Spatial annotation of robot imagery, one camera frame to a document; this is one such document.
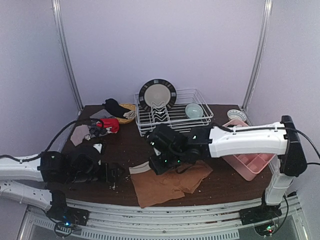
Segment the brown underwear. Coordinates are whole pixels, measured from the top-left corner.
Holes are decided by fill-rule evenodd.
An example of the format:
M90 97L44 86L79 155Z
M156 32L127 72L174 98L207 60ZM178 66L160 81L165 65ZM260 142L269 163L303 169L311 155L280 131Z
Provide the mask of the brown underwear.
M172 169L157 175L149 166L149 162L130 167L130 179L133 183L138 204L141 208L162 204L170 200L193 194L201 182L207 178L212 168L202 160L195 165L184 164L178 168L183 173Z

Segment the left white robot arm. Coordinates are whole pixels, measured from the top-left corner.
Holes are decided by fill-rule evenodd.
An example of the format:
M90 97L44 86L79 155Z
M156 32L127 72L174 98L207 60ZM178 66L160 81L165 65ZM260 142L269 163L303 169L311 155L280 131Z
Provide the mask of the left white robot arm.
M73 184L102 182L115 185L125 170L117 162L102 162L103 144L78 145L63 154L44 151L23 157L0 157L0 193L7 198L38 207L46 212L66 213L66 197L61 191L40 190L21 183Z

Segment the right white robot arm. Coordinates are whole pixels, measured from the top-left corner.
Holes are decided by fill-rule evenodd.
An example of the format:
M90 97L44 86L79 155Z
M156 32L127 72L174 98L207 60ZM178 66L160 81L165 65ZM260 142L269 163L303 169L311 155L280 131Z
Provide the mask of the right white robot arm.
M266 206L277 206L295 177L307 169L307 160L299 132L290 116L267 125L225 127L213 123L211 127L194 127L185 135L166 124L157 125L145 134L154 149L149 158L150 168L162 175L182 164L194 164L207 158L232 155L272 154L280 161L279 170L262 195Z

